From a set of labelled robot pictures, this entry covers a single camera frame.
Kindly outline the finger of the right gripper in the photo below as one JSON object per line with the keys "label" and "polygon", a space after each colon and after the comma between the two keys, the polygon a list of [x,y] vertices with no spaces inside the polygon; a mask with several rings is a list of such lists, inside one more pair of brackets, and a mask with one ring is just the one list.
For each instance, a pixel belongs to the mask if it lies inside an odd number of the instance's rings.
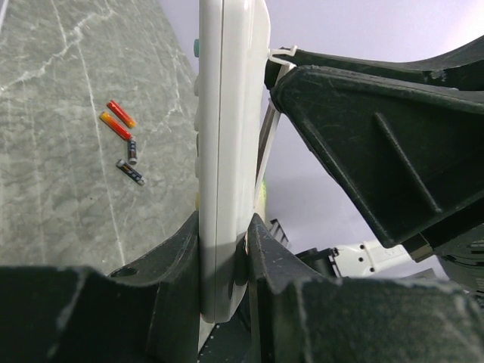
{"label": "finger of the right gripper", "polygon": [[406,82],[456,88],[461,91],[482,91],[483,52],[483,37],[479,37],[439,56],[404,63],[362,60],[304,50],[296,51],[294,56],[279,54],[275,58],[296,66],[333,67]]}
{"label": "finger of the right gripper", "polygon": [[271,99],[385,247],[482,224],[482,92],[301,66]]}

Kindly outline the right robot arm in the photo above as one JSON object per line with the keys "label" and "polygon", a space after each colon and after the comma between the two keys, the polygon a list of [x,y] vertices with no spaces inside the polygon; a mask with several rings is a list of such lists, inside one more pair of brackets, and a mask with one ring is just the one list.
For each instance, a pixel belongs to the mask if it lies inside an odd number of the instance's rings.
{"label": "right robot arm", "polygon": [[482,39],[404,63],[280,48],[265,86],[261,150],[285,115],[374,233],[313,251],[315,268],[363,278],[435,256],[482,295]]}

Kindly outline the remote battery cover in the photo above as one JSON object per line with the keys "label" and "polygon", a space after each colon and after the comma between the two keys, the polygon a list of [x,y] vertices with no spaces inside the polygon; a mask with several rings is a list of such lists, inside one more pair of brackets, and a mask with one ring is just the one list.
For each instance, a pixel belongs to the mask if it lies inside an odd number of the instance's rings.
{"label": "remote battery cover", "polygon": [[[275,78],[275,83],[279,81],[281,77],[291,71],[296,65],[288,60],[282,60],[278,55],[287,55],[293,57],[296,54],[297,46],[293,45],[290,49],[273,49],[270,50],[268,60],[273,64],[278,64],[279,71]],[[265,112],[262,127],[259,133],[259,149],[258,160],[256,170],[256,185],[255,195],[259,196],[260,189],[262,187],[262,180],[264,178],[265,169],[267,166],[271,146],[275,137],[275,133],[278,127],[281,113],[275,108],[271,99],[268,100],[268,107]]]}

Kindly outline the red orange battery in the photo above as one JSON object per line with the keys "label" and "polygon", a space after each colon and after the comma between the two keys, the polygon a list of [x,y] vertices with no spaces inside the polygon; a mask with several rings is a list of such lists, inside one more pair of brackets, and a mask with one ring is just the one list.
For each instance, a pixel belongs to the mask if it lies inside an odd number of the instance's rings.
{"label": "red orange battery", "polygon": [[114,113],[128,128],[133,129],[136,126],[136,121],[124,111],[124,109],[115,100],[110,100],[106,104],[107,108]]}
{"label": "red orange battery", "polygon": [[132,138],[131,133],[119,124],[108,112],[104,111],[99,115],[99,119],[115,132],[122,140],[128,141]]}

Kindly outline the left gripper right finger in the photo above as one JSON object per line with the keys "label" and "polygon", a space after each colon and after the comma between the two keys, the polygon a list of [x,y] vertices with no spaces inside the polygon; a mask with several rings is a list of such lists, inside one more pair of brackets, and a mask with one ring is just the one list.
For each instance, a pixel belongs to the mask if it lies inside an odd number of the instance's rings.
{"label": "left gripper right finger", "polygon": [[255,362],[481,362],[483,316],[446,281],[326,278],[247,230]]}

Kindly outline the dark battery lower middle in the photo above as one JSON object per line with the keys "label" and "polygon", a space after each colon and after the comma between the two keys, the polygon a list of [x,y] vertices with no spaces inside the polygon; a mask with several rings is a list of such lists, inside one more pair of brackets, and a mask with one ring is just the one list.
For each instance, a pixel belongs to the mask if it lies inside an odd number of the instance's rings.
{"label": "dark battery lower middle", "polygon": [[137,143],[134,138],[127,141],[127,158],[129,165],[136,165],[138,162]]}

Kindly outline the white remote control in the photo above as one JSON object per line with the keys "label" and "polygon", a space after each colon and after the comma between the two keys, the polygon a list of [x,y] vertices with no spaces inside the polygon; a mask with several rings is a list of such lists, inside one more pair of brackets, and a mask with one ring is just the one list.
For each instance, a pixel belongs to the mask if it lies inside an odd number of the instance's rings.
{"label": "white remote control", "polygon": [[264,1],[201,1],[194,85],[203,320],[229,321],[246,290],[246,233],[271,24]]}

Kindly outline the dark battery lowest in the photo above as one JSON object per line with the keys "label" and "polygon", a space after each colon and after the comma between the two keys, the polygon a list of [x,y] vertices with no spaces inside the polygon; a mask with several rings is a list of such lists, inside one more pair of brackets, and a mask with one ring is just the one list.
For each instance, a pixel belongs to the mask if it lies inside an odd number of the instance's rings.
{"label": "dark battery lowest", "polygon": [[133,169],[127,162],[124,160],[120,159],[116,162],[116,167],[120,171],[122,171],[124,174],[126,174],[128,177],[130,177],[131,180],[136,182],[140,186],[144,186],[146,184],[146,179],[144,176]]}

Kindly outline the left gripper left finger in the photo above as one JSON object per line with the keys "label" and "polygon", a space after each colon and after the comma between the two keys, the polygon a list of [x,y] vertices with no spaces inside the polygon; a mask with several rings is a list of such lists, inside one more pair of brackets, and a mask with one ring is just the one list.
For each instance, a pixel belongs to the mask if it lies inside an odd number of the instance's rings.
{"label": "left gripper left finger", "polygon": [[134,262],[1,269],[3,362],[195,362],[198,216]]}

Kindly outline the white napa cabbage toy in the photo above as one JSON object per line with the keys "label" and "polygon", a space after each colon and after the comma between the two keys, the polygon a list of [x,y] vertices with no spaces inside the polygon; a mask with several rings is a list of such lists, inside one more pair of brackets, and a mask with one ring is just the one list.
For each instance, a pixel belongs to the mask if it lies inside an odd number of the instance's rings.
{"label": "white napa cabbage toy", "polygon": [[267,204],[267,187],[265,179],[262,179],[262,184],[259,189],[259,196],[255,203],[254,213],[257,213],[262,220],[266,220],[266,204]]}

